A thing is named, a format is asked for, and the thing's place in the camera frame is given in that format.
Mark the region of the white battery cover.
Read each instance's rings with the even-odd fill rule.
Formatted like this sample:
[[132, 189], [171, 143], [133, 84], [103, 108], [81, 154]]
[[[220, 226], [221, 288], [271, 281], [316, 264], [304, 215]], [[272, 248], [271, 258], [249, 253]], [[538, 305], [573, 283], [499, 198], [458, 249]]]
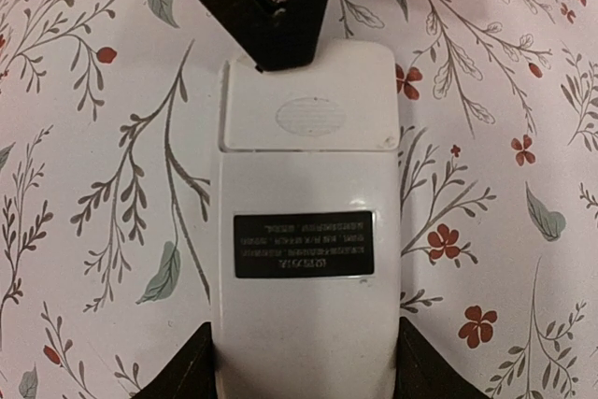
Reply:
[[337, 39], [312, 64], [261, 72], [248, 56], [223, 72], [220, 142], [240, 151], [392, 151], [399, 143], [395, 59]]

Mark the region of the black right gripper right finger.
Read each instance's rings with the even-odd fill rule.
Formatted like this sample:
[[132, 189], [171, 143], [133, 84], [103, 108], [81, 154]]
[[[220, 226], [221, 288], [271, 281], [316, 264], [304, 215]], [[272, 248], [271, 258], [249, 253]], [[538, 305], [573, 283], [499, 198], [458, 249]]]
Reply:
[[463, 378], [406, 317], [400, 318], [394, 397], [487, 399]]

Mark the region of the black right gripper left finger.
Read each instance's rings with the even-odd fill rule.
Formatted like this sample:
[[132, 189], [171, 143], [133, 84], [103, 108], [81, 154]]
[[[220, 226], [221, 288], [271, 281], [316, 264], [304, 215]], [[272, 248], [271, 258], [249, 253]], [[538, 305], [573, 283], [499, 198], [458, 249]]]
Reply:
[[204, 322], [134, 399], [216, 399], [211, 323]]

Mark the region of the white remote control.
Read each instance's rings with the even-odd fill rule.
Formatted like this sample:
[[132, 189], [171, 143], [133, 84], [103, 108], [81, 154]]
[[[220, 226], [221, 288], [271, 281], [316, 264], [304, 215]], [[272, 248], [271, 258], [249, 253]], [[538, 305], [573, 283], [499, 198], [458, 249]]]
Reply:
[[213, 163], [221, 398], [390, 398], [400, 293], [398, 147], [240, 151]]

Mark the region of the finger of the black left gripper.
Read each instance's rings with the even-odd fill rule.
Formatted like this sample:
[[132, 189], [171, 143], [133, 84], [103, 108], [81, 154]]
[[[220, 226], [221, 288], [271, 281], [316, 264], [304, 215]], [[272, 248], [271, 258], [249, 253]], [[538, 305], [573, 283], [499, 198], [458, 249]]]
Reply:
[[311, 64], [328, 0], [199, 0], [266, 72]]

